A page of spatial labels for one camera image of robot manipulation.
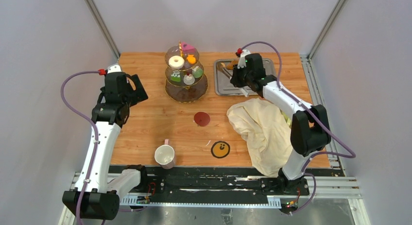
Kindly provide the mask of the metal baking tray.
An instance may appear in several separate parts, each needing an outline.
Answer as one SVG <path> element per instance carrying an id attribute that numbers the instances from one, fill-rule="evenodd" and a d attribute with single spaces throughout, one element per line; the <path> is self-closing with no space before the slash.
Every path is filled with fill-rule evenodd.
<path id="1" fill-rule="evenodd" d="M 219 96 L 243 96 L 243 94 L 234 87 L 229 79 L 218 70 L 218 64 L 220 62 L 225 63 L 227 65 L 234 59 L 219 59 L 214 62 L 213 71 L 214 71 L 214 82 L 215 82 L 215 92 Z M 266 70 L 266 74 L 275 75 L 275 66 L 271 59 L 263 58 L 263 66 Z"/>

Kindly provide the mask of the green cake slice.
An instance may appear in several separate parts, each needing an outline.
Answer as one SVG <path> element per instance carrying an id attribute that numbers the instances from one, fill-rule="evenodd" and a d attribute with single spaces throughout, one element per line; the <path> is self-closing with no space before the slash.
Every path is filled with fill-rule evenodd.
<path id="1" fill-rule="evenodd" d="M 181 82 L 181 73 L 178 70 L 173 70 L 171 75 L 170 75 L 170 80 L 173 82 Z"/>

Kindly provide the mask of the green cupcake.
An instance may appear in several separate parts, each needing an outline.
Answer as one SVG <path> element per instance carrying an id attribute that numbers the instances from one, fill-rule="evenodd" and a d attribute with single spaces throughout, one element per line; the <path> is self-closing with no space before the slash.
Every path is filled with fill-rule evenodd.
<path id="1" fill-rule="evenodd" d="M 196 79 L 202 77 L 203 74 L 204 74 L 204 71 L 203 71 L 202 67 L 200 67 L 200 66 L 195 66 L 192 69 L 192 76 Z"/>

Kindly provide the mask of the white ring donut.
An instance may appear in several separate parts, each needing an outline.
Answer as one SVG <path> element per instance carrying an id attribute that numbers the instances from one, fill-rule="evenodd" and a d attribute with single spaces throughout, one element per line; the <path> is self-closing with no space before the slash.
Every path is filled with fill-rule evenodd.
<path id="1" fill-rule="evenodd" d="M 181 69 L 185 64 L 185 60 L 179 55 L 174 55 L 168 59 L 168 64 L 172 69 Z"/>

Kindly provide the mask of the three-tier glass cake stand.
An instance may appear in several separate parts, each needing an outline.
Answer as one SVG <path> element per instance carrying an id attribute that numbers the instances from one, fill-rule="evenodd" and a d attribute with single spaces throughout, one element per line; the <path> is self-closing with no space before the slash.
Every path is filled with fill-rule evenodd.
<path id="1" fill-rule="evenodd" d="M 205 95 L 208 78 L 193 45 L 178 41 L 166 52 L 165 63 L 165 92 L 169 97 L 180 103 L 192 103 Z"/>

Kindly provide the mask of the white cupcake with cherry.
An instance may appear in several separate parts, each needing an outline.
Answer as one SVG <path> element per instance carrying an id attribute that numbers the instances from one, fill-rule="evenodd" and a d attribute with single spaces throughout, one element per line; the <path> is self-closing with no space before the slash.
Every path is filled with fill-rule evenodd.
<path id="1" fill-rule="evenodd" d="M 183 77 L 183 82 L 185 85 L 190 86 L 195 83 L 195 78 L 191 73 L 186 73 Z"/>

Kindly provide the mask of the orange pastry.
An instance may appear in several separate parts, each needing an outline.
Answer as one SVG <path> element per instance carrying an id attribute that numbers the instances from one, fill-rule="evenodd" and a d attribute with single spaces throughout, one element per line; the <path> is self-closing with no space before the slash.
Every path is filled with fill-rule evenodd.
<path id="1" fill-rule="evenodd" d="M 186 60 L 191 65 L 194 65 L 197 62 L 197 59 L 196 59 L 195 55 L 193 55 L 193 54 L 188 54 L 187 57 L 186 57 Z"/>

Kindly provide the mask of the metal tongs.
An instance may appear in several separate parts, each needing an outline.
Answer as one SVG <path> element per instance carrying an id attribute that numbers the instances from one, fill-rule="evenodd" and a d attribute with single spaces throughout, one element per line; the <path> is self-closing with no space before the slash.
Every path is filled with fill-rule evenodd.
<path id="1" fill-rule="evenodd" d="M 225 68 L 221 71 L 228 79 L 229 81 L 232 79 L 232 75 L 229 73 L 229 71 Z M 245 97 L 249 97 L 249 92 L 245 89 L 245 87 L 238 87 L 237 88 Z"/>

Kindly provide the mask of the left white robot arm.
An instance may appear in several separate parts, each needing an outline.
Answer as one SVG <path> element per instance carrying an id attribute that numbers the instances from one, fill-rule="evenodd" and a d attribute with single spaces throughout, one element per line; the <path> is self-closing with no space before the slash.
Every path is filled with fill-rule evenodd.
<path id="1" fill-rule="evenodd" d="M 127 166 L 118 177 L 108 181 L 114 145 L 130 117 L 130 107 L 147 100 L 148 95 L 136 74 L 103 69 L 93 73 L 104 76 L 104 86 L 91 117 L 71 106 L 64 94 L 69 80 L 82 75 L 81 72 L 69 76 L 60 88 L 63 103 L 91 125 L 89 148 L 78 181 L 74 189 L 65 191 L 62 197 L 79 225 L 83 219 L 113 220 L 119 211 L 120 200 L 131 190 L 149 192 L 147 170 L 140 164 Z"/>

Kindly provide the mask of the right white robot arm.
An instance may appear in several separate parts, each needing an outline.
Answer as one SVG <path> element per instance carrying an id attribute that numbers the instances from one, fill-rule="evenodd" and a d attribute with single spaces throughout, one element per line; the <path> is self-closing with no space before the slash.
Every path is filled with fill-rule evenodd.
<path id="1" fill-rule="evenodd" d="M 309 164 L 310 156 L 318 153 L 331 142 L 327 112 L 322 105 L 311 105 L 291 93 L 274 75 L 268 75 L 259 53 L 239 49 L 238 62 L 233 66 L 230 83 L 243 91 L 257 93 L 286 113 L 292 120 L 292 153 L 280 169 L 278 189 L 290 194 L 297 188 Z"/>

